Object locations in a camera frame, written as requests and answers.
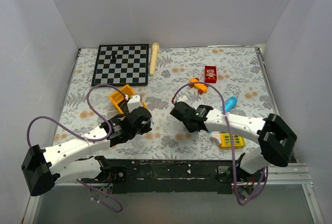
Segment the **yellow plastic bin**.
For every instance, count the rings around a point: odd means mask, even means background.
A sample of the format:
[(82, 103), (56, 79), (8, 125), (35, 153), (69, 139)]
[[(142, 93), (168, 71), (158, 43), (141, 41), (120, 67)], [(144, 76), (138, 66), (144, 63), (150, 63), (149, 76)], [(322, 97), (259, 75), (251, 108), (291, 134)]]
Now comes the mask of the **yellow plastic bin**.
[[(120, 88), (120, 91), (121, 91), (121, 93), (116, 91), (115, 93), (112, 93), (111, 95), (109, 95), (109, 99), (113, 103), (114, 107), (121, 114), (128, 114), (126, 102), (129, 100), (129, 98), (132, 95), (135, 95), (136, 92), (129, 85), (123, 86), (122, 88)], [(145, 103), (143, 101), (142, 101), (142, 103), (143, 103), (143, 107), (147, 108), (147, 106), (145, 105)]]

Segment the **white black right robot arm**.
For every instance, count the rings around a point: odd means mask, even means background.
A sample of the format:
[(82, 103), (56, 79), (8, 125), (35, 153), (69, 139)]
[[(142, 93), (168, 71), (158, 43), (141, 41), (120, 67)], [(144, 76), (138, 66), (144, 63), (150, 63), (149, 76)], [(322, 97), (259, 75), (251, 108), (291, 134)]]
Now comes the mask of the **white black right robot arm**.
[(190, 133), (201, 130), (231, 133), (257, 143), (259, 147), (236, 161), (234, 173), (240, 181), (249, 180), (254, 173), (270, 164), (288, 166), (297, 140), (296, 134), (276, 114), (265, 118), (224, 115), (211, 106), (199, 105), (194, 109), (185, 102), (177, 102), (170, 114), (181, 121)]

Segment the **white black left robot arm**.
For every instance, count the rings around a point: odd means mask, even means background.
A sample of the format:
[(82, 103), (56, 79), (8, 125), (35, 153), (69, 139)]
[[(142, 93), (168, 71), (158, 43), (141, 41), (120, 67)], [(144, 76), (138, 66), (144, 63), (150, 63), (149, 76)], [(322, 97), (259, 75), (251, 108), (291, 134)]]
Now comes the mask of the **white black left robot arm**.
[(97, 158), (84, 157), (149, 131), (151, 113), (140, 106), (128, 114), (117, 114), (102, 122), (83, 138), (46, 148), (40, 148), (39, 145), (30, 147), (21, 165), (30, 195), (42, 195), (58, 183), (80, 178), (106, 182), (110, 178), (110, 169)]

